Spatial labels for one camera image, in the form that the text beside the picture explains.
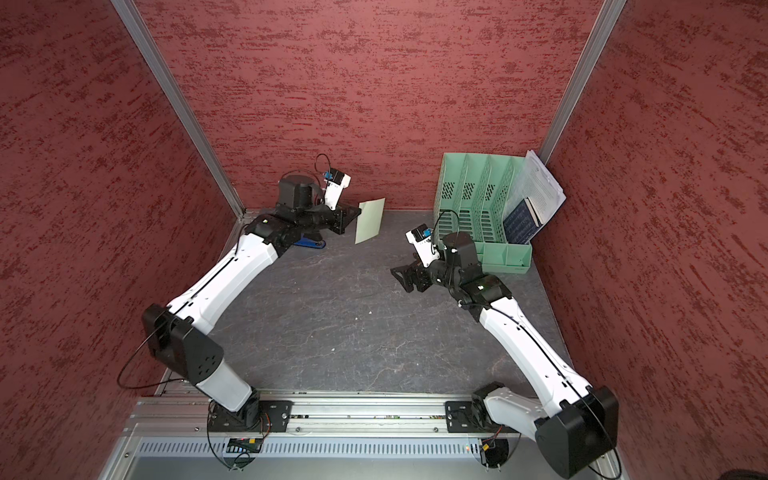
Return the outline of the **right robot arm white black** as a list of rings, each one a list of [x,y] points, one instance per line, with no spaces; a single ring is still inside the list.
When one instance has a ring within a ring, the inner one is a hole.
[[[426,225],[405,235],[413,261],[391,274],[408,292],[436,285],[504,348],[533,388],[529,399],[504,386],[476,393],[481,419],[533,440],[563,479],[592,469],[618,444],[619,402],[596,388],[563,360],[527,319],[504,282],[483,270],[471,236],[453,232],[442,241]]]

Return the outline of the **light green square paper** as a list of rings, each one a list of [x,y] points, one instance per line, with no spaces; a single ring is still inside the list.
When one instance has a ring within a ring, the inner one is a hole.
[[[385,198],[364,201],[359,204],[361,210],[357,217],[355,243],[360,244],[376,237],[381,228]]]

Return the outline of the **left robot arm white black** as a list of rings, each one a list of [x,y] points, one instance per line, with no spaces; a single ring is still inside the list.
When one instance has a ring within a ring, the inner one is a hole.
[[[185,293],[142,315],[152,357],[233,414],[234,426],[245,431],[261,423],[258,393],[209,334],[230,303],[291,246],[324,230],[341,235],[360,215],[340,201],[350,176],[331,168],[323,178],[318,184],[305,175],[284,176],[276,206],[248,223],[223,259]]]

